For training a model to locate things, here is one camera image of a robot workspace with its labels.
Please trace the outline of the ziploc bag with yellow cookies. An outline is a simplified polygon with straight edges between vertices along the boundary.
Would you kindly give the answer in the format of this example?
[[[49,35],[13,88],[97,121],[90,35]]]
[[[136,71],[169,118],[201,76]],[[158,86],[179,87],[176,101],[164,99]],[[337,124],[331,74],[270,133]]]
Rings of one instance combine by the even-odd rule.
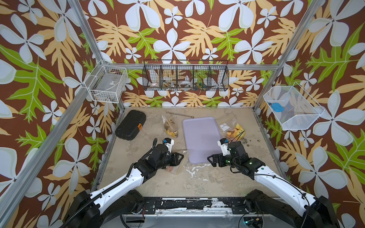
[[[179,166],[176,166],[176,167],[167,166],[164,170],[169,172],[170,174],[179,175],[181,173],[182,169],[184,168],[184,166],[188,162],[189,152],[188,152],[188,150],[176,150],[176,151],[173,151],[173,153],[183,154],[184,158],[182,159]]]

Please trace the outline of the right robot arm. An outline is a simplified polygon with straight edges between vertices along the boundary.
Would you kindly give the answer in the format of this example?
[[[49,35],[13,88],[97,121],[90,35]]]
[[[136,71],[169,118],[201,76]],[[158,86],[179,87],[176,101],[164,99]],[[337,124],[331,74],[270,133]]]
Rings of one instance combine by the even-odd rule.
[[[338,228],[340,226],[329,199],[307,193],[277,175],[261,160],[249,157],[241,142],[218,141],[220,154],[207,158],[213,167],[230,167],[235,173],[248,176],[266,186],[282,200],[278,201],[259,190],[246,195],[244,210],[275,216],[294,228]]]

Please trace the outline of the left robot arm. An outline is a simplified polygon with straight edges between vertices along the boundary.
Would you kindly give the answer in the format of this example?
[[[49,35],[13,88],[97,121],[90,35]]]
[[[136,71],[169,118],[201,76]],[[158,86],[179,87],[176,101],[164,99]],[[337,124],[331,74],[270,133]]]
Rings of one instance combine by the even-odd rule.
[[[135,188],[154,177],[159,169],[179,166],[183,154],[173,153],[173,144],[154,144],[128,172],[111,184],[91,193],[82,192],[64,218],[63,228],[100,228],[121,213],[129,213],[143,198]]]

